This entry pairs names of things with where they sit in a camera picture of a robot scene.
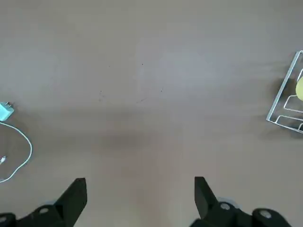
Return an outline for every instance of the black plastic part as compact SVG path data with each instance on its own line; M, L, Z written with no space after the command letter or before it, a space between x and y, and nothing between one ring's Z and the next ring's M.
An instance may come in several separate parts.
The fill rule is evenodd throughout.
M203 177L195 177L195 202L201 219L190 227L290 227L274 210L259 208L249 215L227 202L218 202ZM262 211L270 217L261 215Z
M12 213L0 214L0 227L73 227L87 203L85 178L77 178L54 205L44 205L16 220Z

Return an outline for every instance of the yellow fruit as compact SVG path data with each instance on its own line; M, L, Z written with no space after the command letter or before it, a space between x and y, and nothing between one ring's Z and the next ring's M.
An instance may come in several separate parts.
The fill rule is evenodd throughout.
M295 93L298 98L303 101L303 77L301 77L295 87Z

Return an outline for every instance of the teal power adapter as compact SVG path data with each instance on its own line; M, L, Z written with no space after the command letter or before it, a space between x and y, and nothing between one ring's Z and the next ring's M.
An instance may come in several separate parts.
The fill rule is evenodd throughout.
M0 102L0 122L6 121L14 112L9 103Z

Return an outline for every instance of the white cable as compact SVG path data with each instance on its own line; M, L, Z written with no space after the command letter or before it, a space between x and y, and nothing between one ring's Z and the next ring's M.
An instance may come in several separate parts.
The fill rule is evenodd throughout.
M4 180L0 180L0 183L3 183L3 182L8 181L10 178L12 178L13 175L14 175L22 166L24 166L24 165L29 161L29 159L30 159L30 157L32 156L32 153L33 153L33 145L32 145L32 143L29 141L28 137L27 137L23 132L21 132L19 129L17 129L16 127L11 126L11 125L6 124L6 123L3 123L3 122L0 122L0 124L5 125L5 126L7 126L7 127L9 127L9 128L12 128L12 129L16 130L17 132L19 132L19 133L27 140L27 142L28 142L28 144L29 144L29 148L30 148L28 158L24 161L24 163L22 163L21 165L19 165L19 167L18 167L18 168L17 168L17 169L8 177L8 178L6 178L6 179L4 179Z

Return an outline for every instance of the wire basket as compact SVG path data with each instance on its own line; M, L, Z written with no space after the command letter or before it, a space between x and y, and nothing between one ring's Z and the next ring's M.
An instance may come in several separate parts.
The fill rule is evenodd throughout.
M303 76L302 60L303 51L298 51L274 99L266 120L303 134L303 102L295 94L295 85Z

